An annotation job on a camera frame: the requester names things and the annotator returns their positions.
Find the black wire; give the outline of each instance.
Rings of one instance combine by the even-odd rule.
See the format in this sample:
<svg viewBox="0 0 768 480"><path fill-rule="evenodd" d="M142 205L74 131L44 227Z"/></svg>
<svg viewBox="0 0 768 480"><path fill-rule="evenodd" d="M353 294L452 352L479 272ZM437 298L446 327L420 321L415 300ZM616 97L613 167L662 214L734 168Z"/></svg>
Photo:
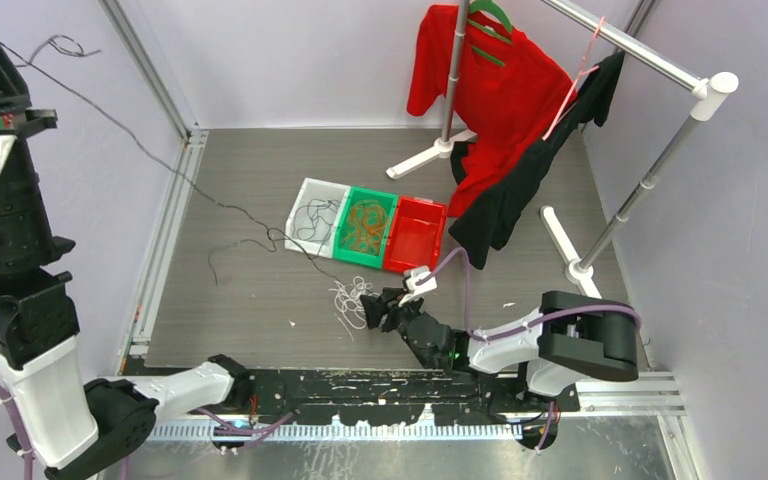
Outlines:
<svg viewBox="0 0 768 480"><path fill-rule="evenodd" d="M319 205L313 205L314 202L319 202ZM315 241L314 237L316 236L316 230L319 228L319 223L325 223L325 225L329 228L329 233L326 234L325 238L321 240L322 244L324 245L325 242L328 241L328 235L330 234L330 228L334 226L333 222L329 222L328 220L325 220L324 217L320 212L322 211L328 211L328 212L334 212L335 216L337 214L337 211L340 208L340 202L338 200L321 200L318 198L313 198L309 202L307 202L307 205L302 205L301 207L296 209L296 213L293 217L293 233L296 238L299 240L303 240L305 242ZM311 226L309 227L301 227L296 228L296 219L299 218L299 212L302 210L307 210L307 219L310 221ZM299 232L302 231L308 231L310 230L310 236L307 238L302 238L302 236L299 234Z"/></svg>
<svg viewBox="0 0 768 480"><path fill-rule="evenodd" d="M490 405L493 403L493 401L494 401L494 400L495 400L495 397L494 397L494 396L491 396L491 400L490 400L490 402L487 404L487 408L488 408L488 410L489 410L489 408L490 408ZM525 419L525 420L520 420L520 421L518 421L518 422L509 422L509 421L508 421L508 419L507 419L505 416L503 416L503 415L501 415L501 414L498 414L498 413L491 413L491 414L490 414L490 416L491 416L491 417L493 417L493 418L496 418L496 419L500 420L502 423L505 423L505 424L509 424L509 425L519 425L519 426L524 426L524 425L528 425L529 423L531 423L531 422L533 422L533 421L535 421L535 420L539 420L541 417L543 417L543 415L546 415L547 413L548 413L548 411L547 411L547 410L543 410L542 412L540 412L539 414L537 414L537 416L536 416L536 417L527 418L527 419Z"/></svg>
<svg viewBox="0 0 768 480"><path fill-rule="evenodd" d="M141 151L142 151L142 152L145 154L145 156L147 156L147 157L148 157L148 158L149 158L151 161L155 162L156 164L158 164L158 165L160 165L161 167L163 167L164 169L166 169L166 170L167 170L169 173L172 173L173 175L175 175L175 176L178 176L178 177L180 177L182 180L184 180L185 182L187 182L187 184L188 184L188 185L190 185L190 186L192 187L192 189L193 189L193 190L194 190L196 193L198 193L199 195L201 195L201 196L202 196L204 199L206 199L206 200L208 200L208 201L212 202L214 205L216 205L216 206L218 206L218 207L220 207L220 208L229 209L229 210L237 210L237 211L241 212L243 215L245 215L246 217L248 217L248 219L249 219L249 220L251 220L252 222L254 222L254 223L256 223L256 224L260 225L261 227L263 227L263 228L264 228L264 230L265 230L265 233L266 233L266 238L267 238L267 239L269 239L269 241L270 241L270 242L271 242L271 244L272 244L271 248L269 248L269 247L266 247L264 244L262 244L261 242L259 242L259 241L257 241L257 240L253 240L253 239L245 239L245 240L241 240L241 241L238 241L238 242L234 242L234 244L232 244L232 245L235 245L235 246L236 246L236 245L239 245L239 244L242 244L242 243L246 243L246 242L248 242L248 241L251 241L251 242L253 242L253 243L256 243L256 244L260 245L261 247L263 247L264 249L266 249L266 251L268 251L268 252L270 252L270 253L274 253L274 252L278 251L278 245L277 245L277 244L278 244L278 242L279 242L279 241L281 241L281 240L289 240L289 241L290 241L290 242L292 242L294 245L296 245L297 247L299 247L299 249L301 249L301 251L304 253L305 257L306 257L306 258L307 258L307 259L310 261L310 263L313 265L313 268L315 268L315 269L316 269L316 270L317 270L319 273L321 273L321 274L325 275L326 277L329 277L329 278L331 278L331 279L333 279L333 280L336 280L336 281L340 282L341 284L344 284L344 283L345 283L345 282L342 282L342 281L340 280L340 278L339 278L339 277L337 277L337 276L335 276L335 275L333 275L333 274L331 274L331 273L328 273L328 272L326 272L326 271L325 271L325 270L323 270L323 269L322 269L322 268L321 268L319 265L317 265L317 264L316 264L316 260L315 260L315 259L316 259L316 257L315 257L315 256L312 256L312 255L310 255L309 253L307 253L307 252L305 251L305 249L304 249L304 248L303 248L303 247L302 247L302 246L301 246L301 245L300 245L300 244L299 244L299 243L298 243L296 240L294 240L294 239L290 238L290 237L289 237L289 236L288 236L288 235L287 235L287 234L286 234L284 231L282 231L282 230L281 230L281 229L279 229L279 228L270 227L270 226L269 226L269 225L267 225L266 223L264 223L264 222L261 222L260 220L258 220L258 219L256 219L256 218L254 218L254 217L253 217L253 216L252 216L252 215L251 215L251 214L248 212L248 210L246 210L245 208L243 208L243 207L241 207L241 206L238 206L238 205L233 205L233 204L227 204L227 203L223 203L223 202L220 202L219 200L217 200L216 198L214 198L212 195L209 195L207 192L205 192L204 190L202 190L201 188L199 188L199 187L196 185L196 183L195 183L193 180L191 180L189 177L187 177L187 175L186 175L186 174L184 174L184 173L183 173L183 172L181 172L180 170L177 170L177 169L175 169L174 167L172 167L172 166L168 165L166 162L164 162L163 160L161 160L159 157L157 157L156 155L154 155L153 153L151 153L151 152L148 150L148 148L146 148L146 146L145 146L145 145L143 145L143 143L140 141L139 137L137 137L137 134L136 134L136 133L134 133L134 131L133 131L133 130L131 130L130 128L128 128L128 127L127 127L127 126L126 126L124 123L122 123L121 121L117 120L117 119L116 119L114 116L112 116L111 114L107 113L107 111L106 111L106 110L104 110L103 108L101 108L100 106L98 106L98 105L97 105L95 102L93 102L92 100L90 100L89 98L87 98L86 96L84 96L82 93L78 92L77 90L73 89L72 87L69 87L69 86L68 86L68 85L66 85L65 83L61 82L60 80L58 80L57 78L55 78L54 76L52 76L50 73L48 73L48 72L46 72L45 70L43 70L42 68L40 68L40 67L36 66L35 64L33 64L33 63L29 62L29 61L28 61L28 60L26 60L26 59L25 59L25 58L24 58L22 55L20 55L20 54L19 54L19 52L17 52L16 50L14 50L14 49L10 48L8 45L6 45L6 44L5 44L4 42L2 42L1 40L0 40L0 46L1 46L2 48L4 48L5 50L7 50L8 52L10 52L10 53L12 53L13 55L15 55L15 56L16 56L16 58L18 58L19 60L21 60L22 62L24 62L24 63L25 63L25 64L26 64L28 67L30 67L30 68L32 68L32 69L34 69L34 70L36 70L36 71L37 71L37 72L39 72L41 75L43 75L44 77L46 77L46 78L48 78L49 80L51 80L52 82L54 82L54 83L55 83L57 86L59 86L59 87L60 87L60 88L62 88L63 90L66 90L67 92L69 92L69 93L71 93L72 95L74 95L74 96L78 97L79 99L81 99L81 100L82 100L84 103L86 103L87 105L89 105L90 107L92 107L92 108L93 108L93 109L94 109L96 112L98 112L99 114L101 114L101 116L103 116L103 117L104 117L104 118L106 118L108 121L110 121L110 123L112 123L112 124L116 125L117 127L119 127L119 129L120 129L120 130L122 130L123 132L125 132L125 134L127 134L129 137L131 137L131 140L133 140L133 141L134 141L134 143L137 145L137 148L139 148L139 149L140 149L140 150L141 150ZM272 235L271 235L271 233L272 233L272 232L277 232L278 234L280 234L280 235L281 235L281 238L277 238L277 239L276 239L276 238L273 238L273 237L272 237ZM215 278L215 280L216 280L216 282L217 282L217 285L218 285L218 282L219 282L219 280L218 280L218 277L216 277L216 272L214 272L214 278Z"/></svg>
<svg viewBox="0 0 768 480"><path fill-rule="evenodd" d="M322 202L323 205L313 206L312 205L313 202ZM311 221L311 224L313 226L312 227L303 227L303 228L296 229L296 226L295 226L295 218L296 217L294 217L293 218L293 235L295 235L296 238L298 238L299 240L302 240L302 241L305 241L305 242L311 241L313 239L313 236L316 235L316 228L319 226L319 221L322 220L322 218L323 218L322 215L319 212L321 210L328 210L328 211L333 211L334 213L336 213L337 209L339 208L339 206L340 206L340 202L338 202L337 200L327 200L326 201L326 200L312 199L310 202L307 203L307 205L302 205L301 207L297 208L296 209L296 215L298 215L298 213L302 209L304 209L304 208L308 209L308 219ZM313 208L315 210L314 214L310 213L309 210L311 208ZM333 223L328 223L325 220L322 220L322 221L328 226L328 233L325 235L325 238L323 238L322 241L320 242L319 248L316 250L316 253L314 254L315 258L319 257L320 252L322 252L322 247L324 247L325 244L328 242L328 237L331 235L331 227L334 225ZM301 237L299 237L299 235L298 235L298 231L299 230L308 230L308 229L313 230L311 232L311 236L310 237L308 237L308 238L301 238ZM216 266L213 264L213 255L215 255L215 254L217 254L219 252L223 252L225 250L230 250L230 249L232 249L232 248L234 248L234 247L236 247L238 245L241 245L243 243L251 242L251 243L254 243L255 245L259 246L260 248L266 250L269 253L275 253L275 252L278 251L277 242L280 242L284 238L289 238L290 241L292 241L296 246L298 246L305 255L308 254L307 250L305 250L304 247L302 247L299 243L295 242L292 239L292 237L287 237L286 233L281 232L281 234L282 234L282 236L284 238L272 238L270 233L271 233L271 231L267 231L266 232L266 236L269 239L269 241L271 242L271 246L264 245L263 243L261 243L261 242L259 242L257 240L251 239L251 238L243 238L243 239L231 242L231 243L227 243L225 245L219 245L219 246L213 247L210 250L208 250L208 252L207 252L207 265L210 267L210 272L213 274L213 283L216 284L217 286L219 285L219 274L216 271ZM344 282L342 282L337 277L333 277L332 276L331 278L334 278L335 280L337 280L340 283L344 283Z"/></svg>
<svg viewBox="0 0 768 480"><path fill-rule="evenodd" d="M519 422L511 423L511 425L519 425L520 429L521 429L520 435L524 437L525 436L525 427L526 427L526 425L528 425L531 422L535 422L537 420L540 420L541 418L543 418L543 415L546 415L546 413L548 413L548 412L546 412L546 411L540 412L540 414L537 415L536 417L531 417L531 418L526 419L526 420L520 420ZM514 433L513 429L511 430L511 434L514 437L514 440L518 440L517 437L516 437L516 433Z"/></svg>
<svg viewBox="0 0 768 480"><path fill-rule="evenodd" d="M76 50L68 50L65 47L60 46L57 43L57 40L61 38L72 42ZM34 51L31 53L31 56L28 57L28 60L24 64L14 65L14 66L16 68L25 68L25 67L31 66L31 64L33 64L34 60L37 58L37 55L39 55L40 52L42 52L42 50L45 47L51 47L61 55L66 55L67 57L74 57L74 58L86 58L86 57L91 57L97 53L101 53L101 49L96 49L91 52L84 52L84 46L78 43L77 41L75 41L74 38L70 37L69 35L57 34L57 35L52 35L48 37L46 41L42 42L37 48L35 48Z"/></svg>

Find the white string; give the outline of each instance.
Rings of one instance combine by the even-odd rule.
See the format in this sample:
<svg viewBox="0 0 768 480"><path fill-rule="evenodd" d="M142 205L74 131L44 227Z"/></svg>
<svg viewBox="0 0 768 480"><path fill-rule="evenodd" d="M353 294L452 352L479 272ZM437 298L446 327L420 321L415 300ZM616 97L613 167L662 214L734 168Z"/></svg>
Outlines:
<svg viewBox="0 0 768 480"><path fill-rule="evenodd" d="M370 293L372 284L358 275L352 279L351 290L347 289L349 285L344 285L336 280L334 280L334 285L336 288L329 288L328 291L335 292L334 306L343 316L343 320L355 330L365 329L366 316L364 315L363 304L360 303L360 296L372 294ZM352 313L356 320L354 322L349 320L350 315L346 315L347 313Z"/></svg>
<svg viewBox="0 0 768 480"><path fill-rule="evenodd" d="M349 334L349 338L350 338L350 339L351 339L351 340L354 342L354 341L355 341L355 336L354 336L354 335L352 335L352 331L351 331L351 330L349 330L349 327L348 327L348 326L346 326L346 322L344 322L344 321L343 321L343 319L342 319L342 318L340 318L340 316L339 316L339 315L337 315L336 313L334 314L334 318L336 318L336 319L337 319L337 321L338 321L338 322L340 322L340 325L342 325L342 326L343 326L343 328L345 328L345 329L346 329L346 333L348 333L348 334Z"/></svg>

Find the metal frame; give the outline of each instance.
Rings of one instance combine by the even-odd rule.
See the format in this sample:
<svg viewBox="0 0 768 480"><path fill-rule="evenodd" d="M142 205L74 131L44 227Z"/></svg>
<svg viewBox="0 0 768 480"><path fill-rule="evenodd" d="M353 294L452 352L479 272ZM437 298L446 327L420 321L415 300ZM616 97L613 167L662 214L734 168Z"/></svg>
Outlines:
<svg viewBox="0 0 768 480"><path fill-rule="evenodd" d="M682 480L699 480L704 477L699 472L693 450L687 441L686 421L680 417L658 417L675 477Z"/></svg>
<svg viewBox="0 0 768 480"><path fill-rule="evenodd" d="M637 38L640 35L640 31L646 26L649 16L652 15L652 12L655 11L659 3L661 3L661 0L640 0L637 2L631 18L628 19L628 23L625 25L625 33Z"/></svg>
<svg viewBox="0 0 768 480"><path fill-rule="evenodd" d="M148 28L143 26L141 28L143 31L142 35L137 33L133 21L139 20L139 15L134 15L134 8L138 7L129 5L129 15L119 0L99 0L99 4L110 19L110 23L113 25L116 33L122 39L123 45L128 50L131 58L133 58L146 83L148 83L152 94L169 118L169 122L182 140L187 139L190 129L196 125L195 118L189 111L189 106L185 104L186 102L182 95L176 95L178 102L173 100L170 94L170 87L176 89L176 91L179 91L180 88L175 84L174 80L170 79L170 75L165 75L166 80L164 81L163 77L158 73L156 62L158 57L160 57L159 53L162 51L159 48L154 48L154 55L149 55L146 49L146 39L153 38L153 36L146 34ZM171 73L171 69L166 68L166 70L167 73ZM182 110L186 113L186 118L182 115Z"/></svg>
<svg viewBox="0 0 768 480"><path fill-rule="evenodd" d="M176 164L176 170L181 172L181 175L174 175L169 184L163 214L151 245L151 257L140 279L134 325L126 340L130 341L130 345L122 349L126 355L148 353L157 310L160 308L169 266L172 263L172 254L193 190L192 185L183 177L195 181L207 137L206 130L193 131Z"/></svg>

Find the white stand base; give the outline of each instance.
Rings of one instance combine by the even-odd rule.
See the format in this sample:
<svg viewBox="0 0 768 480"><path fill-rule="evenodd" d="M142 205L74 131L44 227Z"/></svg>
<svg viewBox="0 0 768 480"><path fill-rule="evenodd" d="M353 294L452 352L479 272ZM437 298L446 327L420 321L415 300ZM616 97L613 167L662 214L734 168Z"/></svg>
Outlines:
<svg viewBox="0 0 768 480"><path fill-rule="evenodd" d="M463 132L449 138L448 142L444 142L438 138L434 140L434 146L431 148L419 152L404 162L390 167L387 169L387 175L393 180L401 178L410 172L422 167L423 165L435 160L437 158L449 158L452 155L452 148L454 148L455 142L468 142L475 138L477 134L471 130L464 130Z"/></svg>
<svg viewBox="0 0 768 480"><path fill-rule="evenodd" d="M567 236L567 232L564 231L563 225L555 215L555 209L546 205L540 209L540 218L543 219L543 224L546 225L546 229L549 231L549 236L552 237L552 242L555 243L555 247L558 248L558 252L561 254L566 268L564 273L567 276L567 280L578 287L578 291L582 295L587 295L593 298L602 298L602 294L599 293L599 289L596 288L596 284L593 283L593 267L591 266L587 270L582 271L578 267L578 262L581 258L575 251L575 247Z"/></svg>

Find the green tray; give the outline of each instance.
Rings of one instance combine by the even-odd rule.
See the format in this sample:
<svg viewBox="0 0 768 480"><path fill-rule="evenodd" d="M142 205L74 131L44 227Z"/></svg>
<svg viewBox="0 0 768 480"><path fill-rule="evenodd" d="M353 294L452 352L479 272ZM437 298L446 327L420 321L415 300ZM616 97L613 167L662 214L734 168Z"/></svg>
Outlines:
<svg viewBox="0 0 768 480"><path fill-rule="evenodd" d="M384 227L384 235L381 239L381 247L378 254L360 252L349 248L349 237L355 227L349 225L348 217L352 207L358 202L370 201L377 202L387 212L387 226ZM391 193L376 192L366 188L352 187L349 191L349 198L343 208L343 215L340 218L337 228L337 243L334 245L334 258L344 262L356 263L365 267L381 269L384 263L384 252L387 250L387 240L390 236L390 227L393 225L393 216L396 212L396 205L399 203L399 196Z"/></svg>

